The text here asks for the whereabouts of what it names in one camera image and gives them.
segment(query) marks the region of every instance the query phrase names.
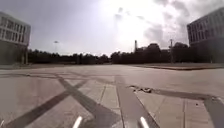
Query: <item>white building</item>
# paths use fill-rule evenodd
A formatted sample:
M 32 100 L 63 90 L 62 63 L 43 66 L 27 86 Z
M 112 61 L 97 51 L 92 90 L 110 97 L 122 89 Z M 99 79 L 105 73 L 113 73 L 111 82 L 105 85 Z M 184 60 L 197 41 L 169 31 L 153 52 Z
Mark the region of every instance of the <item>white building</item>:
M 0 63 L 25 62 L 30 25 L 0 12 Z

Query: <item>pole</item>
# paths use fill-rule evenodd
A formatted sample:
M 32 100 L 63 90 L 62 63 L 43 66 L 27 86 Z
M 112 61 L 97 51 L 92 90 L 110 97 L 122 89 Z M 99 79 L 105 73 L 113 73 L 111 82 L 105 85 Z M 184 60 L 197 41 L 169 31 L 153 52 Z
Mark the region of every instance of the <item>pole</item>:
M 54 41 L 55 43 L 55 53 L 57 54 L 57 44 L 58 44 L 58 41 Z
M 173 39 L 170 39 L 171 63 L 173 63 Z

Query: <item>glass facade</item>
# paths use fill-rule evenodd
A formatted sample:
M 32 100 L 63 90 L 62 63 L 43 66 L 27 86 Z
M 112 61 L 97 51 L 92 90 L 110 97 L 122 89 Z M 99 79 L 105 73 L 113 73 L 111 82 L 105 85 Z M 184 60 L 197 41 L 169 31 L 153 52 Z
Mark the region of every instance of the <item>glass facade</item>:
M 189 42 L 224 37 L 224 9 L 217 10 L 187 26 Z
M 0 19 L 0 39 L 15 43 L 25 43 L 26 26 L 6 17 Z

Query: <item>pavement seam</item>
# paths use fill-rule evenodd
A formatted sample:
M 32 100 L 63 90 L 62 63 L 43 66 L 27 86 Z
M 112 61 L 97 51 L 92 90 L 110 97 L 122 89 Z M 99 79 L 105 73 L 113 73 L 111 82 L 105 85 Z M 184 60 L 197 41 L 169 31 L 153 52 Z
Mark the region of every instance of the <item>pavement seam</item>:
M 183 111 L 183 128 L 185 128 L 185 119 L 186 119 L 186 117 L 185 117 L 185 101 L 186 99 L 183 99 L 183 109 L 182 109 L 182 111 Z
M 158 113 L 158 111 L 160 110 L 161 106 L 162 106 L 163 103 L 165 102 L 165 99 L 166 99 L 166 98 L 164 97 L 162 103 L 160 104 L 160 106 L 159 106 L 158 109 L 156 110 L 156 112 L 155 112 L 155 114 L 154 114 L 154 117 L 156 117 L 156 114 Z
M 106 86 L 104 86 L 104 88 L 103 88 L 103 92 L 102 92 L 102 94 L 101 94 L 101 96 L 100 96 L 100 104 L 101 104 L 101 102 L 102 102 L 102 100 L 103 100 L 103 96 L 104 96 L 104 92 L 105 92 L 105 90 L 106 90 Z
M 121 106 L 120 106 L 121 105 L 121 100 L 120 100 L 120 96 L 119 96 L 118 88 L 117 87 L 116 87 L 116 93 L 117 93 L 117 99 L 118 99 L 119 109 L 120 109 L 120 112 L 121 112 L 122 125 L 123 125 L 123 128 L 125 128 L 123 111 L 122 111 Z

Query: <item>street lamp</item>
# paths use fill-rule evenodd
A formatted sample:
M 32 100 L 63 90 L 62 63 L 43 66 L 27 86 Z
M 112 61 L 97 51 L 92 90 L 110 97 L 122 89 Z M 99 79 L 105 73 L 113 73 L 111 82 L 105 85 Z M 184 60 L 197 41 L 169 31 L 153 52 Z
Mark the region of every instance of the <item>street lamp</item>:
M 57 44 L 58 43 L 59 43 L 58 41 L 54 41 L 54 44 L 55 44 L 55 53 L 57 53 Z

